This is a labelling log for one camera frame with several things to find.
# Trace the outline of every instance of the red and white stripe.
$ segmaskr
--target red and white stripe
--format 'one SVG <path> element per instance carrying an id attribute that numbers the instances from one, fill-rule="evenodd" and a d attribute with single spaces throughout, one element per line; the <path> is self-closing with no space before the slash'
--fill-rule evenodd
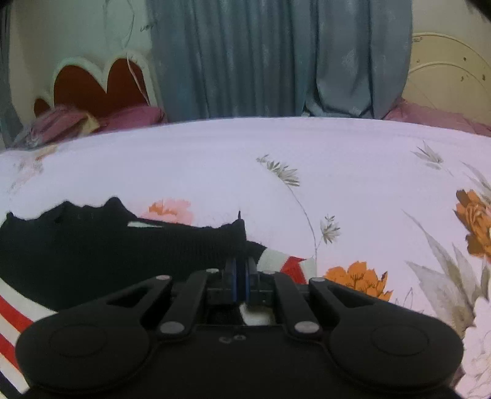
<path id="1" fill-rule="evenodd" d="M 0 371 L 19 392 L 25 392 L 28 386 L 15 359 L 17 338 L 34 321 L 52 314 L 0 279 Z"/>
<path id="2" fill-rule="evenodd" d="M 312 258 L 303 259 L 283 252 L 266 248 L 257 262 L 257 270 L 282 272 L 288 274 L 297 284 L 306 284 L 317 275 L 317 267 Z"/>

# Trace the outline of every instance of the wire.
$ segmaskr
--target wire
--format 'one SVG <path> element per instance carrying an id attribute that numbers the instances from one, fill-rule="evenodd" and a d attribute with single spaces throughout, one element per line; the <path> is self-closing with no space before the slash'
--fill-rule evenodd
<path id="1" fill-rule="evenodd" d="M 105 0 L 104 5 L 102 6 L 103 13 L 104 13 L 103 23 L 104 23 L 104 36 L 106 38 L 106 45 L 108 46 L 108 48 L 110 48 L 109 37 L 108 37 L 108 33 L 110 33 L 112 39 L 117 41 L 119 48 L 121 50 L 124 50 L 128 46 L 128 43 L 130 43 L 131 35 L 133 34 L 133 28 L 135 27 L 135 9 L 133 8 L 133 5 L 131 4 L 130 0 L 126 0 L 126 3 L 128 4 L 128 7 L 129 7 L 130 12 L 131 12 L 131 22 L 129 25 L 128 33 L 124 37 L 120 38 L 116 35 L 114 30 L 108 28 L 108 19 L 109 19 L 108 8 L 109 8 L 109 4 L 111 2 L 112 2 L 112 0 Z"/>
<path id="2" fill-rule="evenodd" d="M 147 102 L 147 105 L 150 107 L 150 101 L 148 100 L 147 95 L 141 89 L 140 83 L 138 82 L 138 79 L 137 79 L 137 77 L 136 77 L 133 69 L 131 68 L 131 65 L 130 65 L 130 57 L 128 56 L 128 53 L 126 53 L 126 62 L 128 63 L 128 69 L 130 70 L 131 76 L 133 76 L 133 80 L 135 81 L 136 86 L 138 87 L 138 90 L 140 91 L 141 95 L 143 96 L 143 98 Z"/>

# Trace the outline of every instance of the blue curtain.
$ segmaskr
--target blue curtain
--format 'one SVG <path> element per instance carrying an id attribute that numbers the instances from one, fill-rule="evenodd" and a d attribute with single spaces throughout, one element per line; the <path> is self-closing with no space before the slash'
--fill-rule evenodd
<path id="1" fill-rule="evenodd" d="M 402 93 L 410 0 L 147 0 L 171 121 L 381 118 Z"/>
<path id="2" fill-rule="evenodd" d="M 22 124 L 12 105 L 8 77 L 10 7 L 8 4 L 0 8 L 0 134 L 7 147 L 22 129 Z"/>

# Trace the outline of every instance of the pink blanket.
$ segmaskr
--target pink blanket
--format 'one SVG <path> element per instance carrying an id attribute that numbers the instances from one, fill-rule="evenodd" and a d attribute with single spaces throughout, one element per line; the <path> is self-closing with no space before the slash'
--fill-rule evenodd
<path id="1" fill-rule="evenodd" d="M 491 137 L 491 126 L 473 122 L 465 118 L 462 114 L 422 107 L 402 98 L 399 99 L 397 105 L 385 116 L 384 120 L 462 130 L 464 132 Z"/>

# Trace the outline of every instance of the wall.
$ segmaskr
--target wall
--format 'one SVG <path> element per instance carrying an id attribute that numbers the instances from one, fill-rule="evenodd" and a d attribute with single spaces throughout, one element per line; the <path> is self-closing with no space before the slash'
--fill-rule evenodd
<path id="1" fill-rule="evenodd" d="M 34 88 L 32 77 L 24 58 L 24 47 L 21 43 L 18 22 L 18 2 L 13 2 L 10 13 L 10 51 L 9 51 L 9 78 L 12 103 L 22 123 L 34 118 L 32 103 L 34 102 Z"/>
<path id="2" fill-rule="evenodd" d="M 453 36 L 491 65 L 491 22 L 465 0 L 412 0 L 414 32 Z"/>
<path id="3" fill-rule="evenodd" d="M 84 57 L 103 69 L 124 49 L 147 56 L 147 26 L 145 0 L 14 0 L 11 44 L 18 43 L 11 47 L 10 81 L 22 123 L 33 119 L 35 97 L 50 92 L 65 58 Z"/>

